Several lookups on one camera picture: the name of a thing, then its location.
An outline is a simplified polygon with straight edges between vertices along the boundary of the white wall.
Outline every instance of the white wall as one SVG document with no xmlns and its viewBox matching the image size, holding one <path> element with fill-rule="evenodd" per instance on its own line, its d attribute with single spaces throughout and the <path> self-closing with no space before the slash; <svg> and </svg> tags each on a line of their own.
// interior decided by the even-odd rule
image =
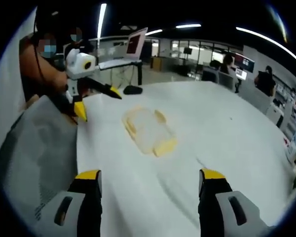
<svg viewBox="0 0 296 237">
<path fill-rule="evenodd" d="M 171 51 L 171 40 L 170 39 L 160 39 L 159 48 L 160 48 L 160 57 L 170 57 Z"/>
<path fill-rule="evenodd" d="M 290 87 L 296 87 L 296 77 L 275 60 L 246 45 L 243 46 L 243 55 L 255 61 L 253 73 L 248 72 L 249 79 L 254 79 L 259 71 L 265 71 L 265 67 L 269 65 L 273 69 L 274 75 Z"/>
</svg>

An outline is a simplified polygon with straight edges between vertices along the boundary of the floor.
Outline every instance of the floor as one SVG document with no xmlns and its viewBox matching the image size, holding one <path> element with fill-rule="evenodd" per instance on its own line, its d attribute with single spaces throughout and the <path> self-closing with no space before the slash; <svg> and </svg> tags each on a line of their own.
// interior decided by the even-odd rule
<svg viewBox="0 0 296 237">
<path fill-rule="evenodd" d="M 116 88 L 124 88 L 127 85 L 138 85 L 137 68 L 126 66 L 114 68 L 111 70 L 100 71 L 96 75 L 102 83 L 111 84 Z M 183 77 L 173 72 L 157 72 L 149 65 L 143 65 L 143 85 L 158 82 L 187 81 L 194 80 L 189 77 Z"/>
</svg>

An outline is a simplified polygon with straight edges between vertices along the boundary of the office desk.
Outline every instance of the office desk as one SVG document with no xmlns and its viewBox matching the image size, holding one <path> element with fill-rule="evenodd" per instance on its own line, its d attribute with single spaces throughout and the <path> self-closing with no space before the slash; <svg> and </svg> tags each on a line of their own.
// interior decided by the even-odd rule
<svg viewBox="0 0 296 237">
<path fill-rule="evenodd" d="M 272 102 L 266 111 L 266 116 L 279 128 L 283 121 L 284 112 Z"/>
<path fill-rule="evenodd" d="M 200 236 L 199 169 L 214 169 L 274 225 L 292 186 L 283 133 L 260 111 L 211 82 L 143 86 L 122 100 L 85 98 L 88 122 L 78 125 L 79 172 L 102 170 L 104 236 Z M 143 106 L 160 110 L 178 144 L 164 157 L 143 155 L 121 118 Z"/>
</svg>

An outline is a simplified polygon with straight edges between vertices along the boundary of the computer mouse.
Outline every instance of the computer mouse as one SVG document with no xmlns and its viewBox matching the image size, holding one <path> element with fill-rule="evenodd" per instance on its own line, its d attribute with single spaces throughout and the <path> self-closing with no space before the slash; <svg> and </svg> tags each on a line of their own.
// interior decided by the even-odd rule
<svg viewBox="0 0 296 237">
<path fill-rule="evenodd" d="M 143 92 L 143 89 L 138 86 L 128 85 L 125 87 L 123 92 L 125 95 L 138 95 Z"/>
</svg>

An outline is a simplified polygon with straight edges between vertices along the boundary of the glass wall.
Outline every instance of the glass wall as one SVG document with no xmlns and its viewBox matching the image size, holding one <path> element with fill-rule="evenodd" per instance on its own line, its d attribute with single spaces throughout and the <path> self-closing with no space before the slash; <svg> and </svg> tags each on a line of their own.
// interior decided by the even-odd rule
<svg viewBox="0 0 296 237">
<path fill-rule="evenodd" d="M 179 41 L 177 40 L 173 40 L 171 42 L 171 57 L 173 58 L 177 58 L 179 56 L 178 52 L 179 52 Z"/>
<path fill-rule="evenodd" d="M 189 61 L 197 64 L 198 57 L 199 57 L 200 42 L 199 41 L 190 41 L 188 47 L 192 49 L 192 53 L 187 56 L 187 59 Z"/>
<path fill-rule="evenodd" d="M 191 54 L 184 54 L 185 47 L 192 49 Z M 228 52 L 242 54 L 242 50 L 228 45 L 195 40 L 173 40 L 171 41 L 171 50 L 171 57 L 186 59 L 187 63 L 191 65 L 205 66 L 208 66 L 213 60 L 222 63 L 223 57 Z"/>
<path fill-rule="evenodd" d="M 179 41 L 179 58 L 187 58 L 187 55 L 184 53 L 184 48 L 188 47 L 188 41 L 187 40 L 180 40 Z"/>
</svg>

